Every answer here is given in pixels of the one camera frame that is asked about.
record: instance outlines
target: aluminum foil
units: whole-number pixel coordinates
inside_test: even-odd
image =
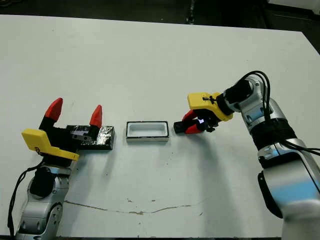
[[[83,135],[88,133],[89,125],[68,125],[66,128],[72,134]],[[83,141],[79,150],[112,150],[115,139],[114,126],[103,125],[95,141]]]

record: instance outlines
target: table surface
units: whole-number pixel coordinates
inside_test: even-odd
[[[190,92],[222,92],[251,70],[296,135],[319,147],[320,56],[301,32],[0,15],[0,235],[19,174],[41,158],[21,136],[64,100],[57,126],[86,125],[98,104],[116,132],[109,152],[82,152],[58,236],[276,237],[257,149],[240,114],[213,133],[178,136]],[[126,121],[168,121],[167,143],[127,143]],[[29,173],[13,212],[17,228]]]

